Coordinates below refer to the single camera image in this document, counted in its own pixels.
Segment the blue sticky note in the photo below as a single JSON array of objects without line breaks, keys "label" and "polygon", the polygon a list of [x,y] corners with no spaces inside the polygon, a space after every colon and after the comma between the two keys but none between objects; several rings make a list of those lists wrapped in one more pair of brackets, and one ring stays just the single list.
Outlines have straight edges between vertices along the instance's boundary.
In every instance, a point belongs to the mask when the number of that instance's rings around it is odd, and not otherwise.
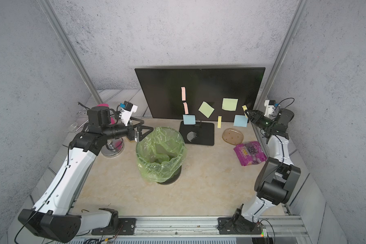
[{"label": "blue sticky note", "polygon": [[196,117],[195,117],[195,115],[184,114],[183,122],[184,122],[184,125],[195,125]]},{"label": "blue sticky note", "polygon": [[246,127],[248,122],[245,115],[235,115],[233,125],[235,127]]}]

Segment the green sticky note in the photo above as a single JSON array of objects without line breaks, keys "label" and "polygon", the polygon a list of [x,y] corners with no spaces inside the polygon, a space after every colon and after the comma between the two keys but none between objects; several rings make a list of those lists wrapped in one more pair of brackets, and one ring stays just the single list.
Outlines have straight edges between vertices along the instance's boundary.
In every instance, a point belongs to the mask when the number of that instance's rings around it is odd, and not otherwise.
[{"label": "green sticky note", "polygon": [[203,101],[200,105],[198,111],[201,112],[207,119],[210,118],[212,113],[214,112],[214,108],[211,107],[207,102]]},{"label": "green sticky note", "polygon": [[223,98],[222,109],[224,111],[236,111],[238,99]]}]

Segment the pink sticky strip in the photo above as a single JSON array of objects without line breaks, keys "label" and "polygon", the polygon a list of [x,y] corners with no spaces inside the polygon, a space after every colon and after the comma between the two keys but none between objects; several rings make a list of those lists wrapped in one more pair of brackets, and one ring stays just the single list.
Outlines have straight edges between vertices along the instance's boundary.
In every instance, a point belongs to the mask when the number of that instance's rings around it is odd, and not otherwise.
[{"label": "pink sticky strip", "polygon": [[189,110],[188,110],[188,105],[186,102],[183,103],[184,105],[184,110],[185,110],[185,114],[189,114]]},{"label": "pink sticky strip", "polygon": [[181,92],[182,92],[182,101],[186,101],[186,88],[182,86]]}]

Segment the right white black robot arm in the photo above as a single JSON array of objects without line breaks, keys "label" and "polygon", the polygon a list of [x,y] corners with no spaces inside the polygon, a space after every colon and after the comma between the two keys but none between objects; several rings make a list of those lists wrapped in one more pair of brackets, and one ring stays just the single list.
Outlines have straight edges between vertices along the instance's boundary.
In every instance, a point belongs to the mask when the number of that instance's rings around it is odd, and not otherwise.
[{"label": "right white black robot arm", "polygon": [[274,119],[259,110],[248,110],[250,122],[264,131],[269,156],[259,173],[254,190],[256,197],[248,205],[241,205],[230,218],[218,218],[219,234],[260,234],[261,215],[269,208],[289,201],[301,169],[296,167],[289,156],[287,133],[288,124],[294,113],[281,109]]}]

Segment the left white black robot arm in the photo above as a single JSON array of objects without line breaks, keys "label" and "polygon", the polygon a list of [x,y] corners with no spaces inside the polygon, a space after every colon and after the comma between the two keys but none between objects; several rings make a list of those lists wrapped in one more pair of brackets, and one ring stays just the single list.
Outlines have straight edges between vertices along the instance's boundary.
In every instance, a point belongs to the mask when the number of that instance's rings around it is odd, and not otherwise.
[{"label": "left white black robot arm", "polygon": [[31,234],[68,243],[83,232],[115,235],[120,231],[119,213],[109,208],[84,215],[69,213],[76,193],[102,148],[113,139],[127,137],[140,142],[153,131],[144,120],[132,117],[137,107],[125,103],[118,111],[108,106],[87,109],[88,123],[69,143],[67,156],[50,186],[31,209],[22,209],[21,229]]}]

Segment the black computer monitor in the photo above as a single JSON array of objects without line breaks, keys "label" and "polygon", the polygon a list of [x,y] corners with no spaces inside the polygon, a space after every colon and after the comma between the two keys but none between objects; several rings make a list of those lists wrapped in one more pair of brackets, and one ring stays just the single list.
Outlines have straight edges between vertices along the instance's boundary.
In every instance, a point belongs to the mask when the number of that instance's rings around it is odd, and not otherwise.
[{"label": "black computer monitor", "polygon": [[[223,122],[232,122],[244,113],[243,105],[254,108],[265,68],[136,68],[135,73],[154,118],[181,120],[186,102],[198,121],[215,122],[221,116]],[[224,111],[223,98],[238,99],[236,111]],[[215,109],[209,119],[198,111],[203,101]]]}]

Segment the black monitor stand base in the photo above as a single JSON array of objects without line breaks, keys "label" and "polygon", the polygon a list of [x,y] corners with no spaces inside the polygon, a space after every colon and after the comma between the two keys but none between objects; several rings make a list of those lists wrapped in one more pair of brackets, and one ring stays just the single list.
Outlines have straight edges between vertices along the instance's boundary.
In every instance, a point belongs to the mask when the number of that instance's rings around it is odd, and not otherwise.
[{"label": "black monitor stand base", "polygon": [[215,145],[215,125],[213,123],[196,122],[195,125],[185,125],[182,121],[179,132],[186,144]]}]

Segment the brown oval soap dish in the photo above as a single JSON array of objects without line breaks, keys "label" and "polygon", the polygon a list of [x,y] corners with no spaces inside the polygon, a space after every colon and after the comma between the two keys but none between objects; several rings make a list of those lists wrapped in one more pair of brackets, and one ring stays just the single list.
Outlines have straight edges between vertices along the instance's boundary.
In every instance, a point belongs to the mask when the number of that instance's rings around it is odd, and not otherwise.
[{"label": "brown oval soap dish", "polygon": [[228,144],[239,145],[242,144],[244,135],[239,130],[228,128],[223,132],[222,138]]}]

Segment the green bag lined trash bin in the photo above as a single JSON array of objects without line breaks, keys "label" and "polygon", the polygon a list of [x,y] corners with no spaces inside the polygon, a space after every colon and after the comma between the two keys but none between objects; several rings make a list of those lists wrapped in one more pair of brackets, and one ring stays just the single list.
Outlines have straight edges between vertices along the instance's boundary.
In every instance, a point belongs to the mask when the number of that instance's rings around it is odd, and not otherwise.
[{"label": "green bag lined trash bin", "polygon": [[187,156],[179,131],[157,127],[136,145],[136,157],[142,178],[160,185],[173,184],[180,177]]}]

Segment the purple snack packet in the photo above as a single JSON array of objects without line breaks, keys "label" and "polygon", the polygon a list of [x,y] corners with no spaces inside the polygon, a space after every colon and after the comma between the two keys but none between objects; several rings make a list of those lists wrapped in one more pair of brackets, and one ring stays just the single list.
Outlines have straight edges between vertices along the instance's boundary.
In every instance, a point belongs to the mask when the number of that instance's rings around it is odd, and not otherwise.
[{"label": "purple snack packet", "polygon": [[242,166],[258,165],[267,160],[258,141],[238,144],[233,150]]}]

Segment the clear wine glass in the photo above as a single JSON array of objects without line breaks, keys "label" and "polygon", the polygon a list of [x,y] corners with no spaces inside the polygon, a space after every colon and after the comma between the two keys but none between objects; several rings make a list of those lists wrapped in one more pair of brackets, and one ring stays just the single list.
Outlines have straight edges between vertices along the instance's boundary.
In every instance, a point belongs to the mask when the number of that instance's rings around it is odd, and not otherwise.
[{"label": "clear wine glass", "polygon": [[67,126],[67,132],[78,132],[80,130],[82,130],[82,128],[84,127],[84,124],[87,121],[81,122],[80,124],[77,122],[71,122],[68,126]]}]

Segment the right aluminium corner post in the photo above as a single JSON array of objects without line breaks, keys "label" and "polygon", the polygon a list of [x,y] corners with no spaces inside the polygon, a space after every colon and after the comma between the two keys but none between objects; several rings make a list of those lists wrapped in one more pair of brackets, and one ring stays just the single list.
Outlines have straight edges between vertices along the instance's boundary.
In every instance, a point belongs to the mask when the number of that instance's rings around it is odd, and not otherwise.
[{"label": "right aluminium corner post", "polygon": [[288,51],[288,49],[292,43],[292,40],[293,40],[294,36],[296,35],[298,27],[303,19],[304,13],[307,9],[308,2],[309,1],[307,1],[307,0],[299,1],[295,14],[290,23],[290,26],[286,32],[286,36],[282,42],[281,48],[275,59],[274,65],[272,66],[272,68],[270,70],[269,76],[268,76],[267,80],[265,81],[263,88],[259,89],[259,94],[258,94],[258,98],[255,102],[254,109],[262,110],[264,108],[264,101],[267,98],[267,96],[270,92],[270,89],[275,82],[278,72],[280,71],[282,63],[286,57],[287,51]]}]

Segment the aluminium corner post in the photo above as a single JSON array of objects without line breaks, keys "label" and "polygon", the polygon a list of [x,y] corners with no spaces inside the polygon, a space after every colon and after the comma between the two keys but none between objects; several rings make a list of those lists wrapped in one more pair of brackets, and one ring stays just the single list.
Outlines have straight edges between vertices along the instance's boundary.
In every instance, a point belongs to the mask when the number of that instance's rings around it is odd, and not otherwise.
[{"label": "aluminium corner post", "polygon": [[299,1],[295,14],[290,23],[290,26],[286,32],[286,36],[282,42],[281,48],[275,59],[274,65],[272,66],[272,68],[270,70],[269,76],[268,76],[267,80],[265,81],[263,88],[259,89],[259,94],[258,94],[258,98],[255,102],[254,109],[262,110],[264,108],[264,101],[267,98],[267,96],[270,92],[270,89],[275,82],[278,72],[280,71],[282,63],[286,57],[287,51],[288,51],[288,49],[292,43],[292,40],[293,40],[294,36],[296,35],[298,27],[303,19],[304,13],[307,9],[308,2],[309,1],[307,1],[307,0]]},{"label": "aluminium corner post", "polygon": [[48,0],[38,0],[38,4],[40,5],[41,9],[43,10],[44,14],[46,15],[46,17],[47,17],[50,25],[52,26],[54,32],[56,33],[57,37],[63,44],[73,65],[75,66],[76,70],[80,74],[81,79],[83,80],[84,84],[88,88],[92,97],[95,99],[97,104],[102,104],[103,103],[102,98],[100,97],[97,89],[95,88],[94,84],[92,83],[90,76],[88,75],[83,63],[81,62],[74,46],[72,45],[68,35],[65,32],[62,24],[60,23],[60,20],[57,17],[51,3]]}]

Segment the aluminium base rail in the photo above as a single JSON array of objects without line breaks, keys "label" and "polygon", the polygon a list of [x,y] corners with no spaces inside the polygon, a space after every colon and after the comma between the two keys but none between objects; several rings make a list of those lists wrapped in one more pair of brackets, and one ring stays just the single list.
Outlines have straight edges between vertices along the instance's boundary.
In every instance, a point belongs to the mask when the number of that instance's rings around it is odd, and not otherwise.
[{"label": "aluminium base rail", "polygon": [[253,231],[229,217],[123,217],[117,234],[85,231],[72,244],[309,244],[299,216],[265,216]]}]

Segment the left aluminium corner post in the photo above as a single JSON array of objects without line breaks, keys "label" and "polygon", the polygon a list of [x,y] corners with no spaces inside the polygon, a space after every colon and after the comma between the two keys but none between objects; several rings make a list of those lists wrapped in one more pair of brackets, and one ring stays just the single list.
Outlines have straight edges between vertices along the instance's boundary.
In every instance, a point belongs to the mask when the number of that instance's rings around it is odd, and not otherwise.
[{"label": "left aluminium corner post", "polygon": [[68,35],[65,32],[62,24],[60,23],[60,20],[57,17],[51,3],[48,0],[38,0],[38,4],[40,5],[41,9],[43,10],[44,14],[46,15],[46,17],[47,17],[50,25],[52,26],[54,32],[56,33],[57,37],[63,44],[73,65],[75,66],[76,70],[80,74],[81,79],[83,80],[84,84],[88,88],[92,97],[95,99],[97,104],[102,104],[103,103],[102,98],[100,97],[97,89],[95,88],[94,84],[92,83],[90,76],[88,75],[83,63],[81,62],[74,46],[72,45]]}]

